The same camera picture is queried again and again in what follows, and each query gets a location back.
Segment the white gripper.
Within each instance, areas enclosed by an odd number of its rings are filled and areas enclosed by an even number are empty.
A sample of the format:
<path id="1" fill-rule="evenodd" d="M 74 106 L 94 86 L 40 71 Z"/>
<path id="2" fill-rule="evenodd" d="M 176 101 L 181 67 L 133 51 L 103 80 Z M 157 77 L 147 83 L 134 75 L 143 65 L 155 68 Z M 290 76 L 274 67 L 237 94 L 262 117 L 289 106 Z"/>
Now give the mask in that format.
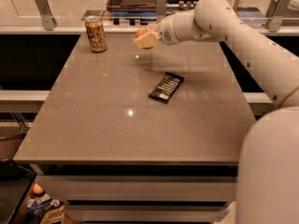
<path id="1" fill-rule="evenodd" d="M 180 28 L 178 14 L 167 16 L 157 25 L 158 35 L 156 32 L 147 32 L 139 35 L 134 42 L 140 49 L 156 47 L 160 38 L 166 45 L 176 45 L 181 42 Z"/>

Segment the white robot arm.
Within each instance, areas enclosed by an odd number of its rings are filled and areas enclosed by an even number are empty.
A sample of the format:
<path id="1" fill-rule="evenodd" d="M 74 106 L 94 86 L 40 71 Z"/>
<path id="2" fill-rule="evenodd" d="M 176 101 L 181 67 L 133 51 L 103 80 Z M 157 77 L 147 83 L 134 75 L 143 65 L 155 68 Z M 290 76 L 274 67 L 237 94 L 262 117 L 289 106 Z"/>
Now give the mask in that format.
<path id="1" fill-rule="evenodd" d="M 247 132 L 240 151 L 235 224 L 299 224 L 299 59 L 238 18 L 227 0 L 199 0 L 135 33 L 149 49 L 163 42 L 224 42 L 272 106 Z"/>

